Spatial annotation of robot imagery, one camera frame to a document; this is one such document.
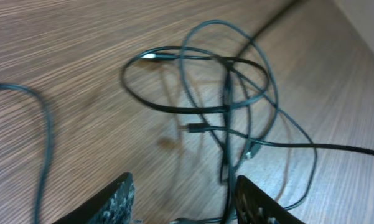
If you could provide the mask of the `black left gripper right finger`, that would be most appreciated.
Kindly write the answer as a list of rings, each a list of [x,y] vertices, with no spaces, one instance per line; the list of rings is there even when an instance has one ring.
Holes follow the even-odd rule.
[[[244,175],[237,178],[235,207],[238,224],[304,224]]]

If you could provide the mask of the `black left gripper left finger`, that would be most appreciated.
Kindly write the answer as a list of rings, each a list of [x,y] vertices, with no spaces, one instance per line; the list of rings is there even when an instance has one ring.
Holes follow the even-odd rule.
[[[127,224],[134,196],[133,176],[125,172],[55,224]]]

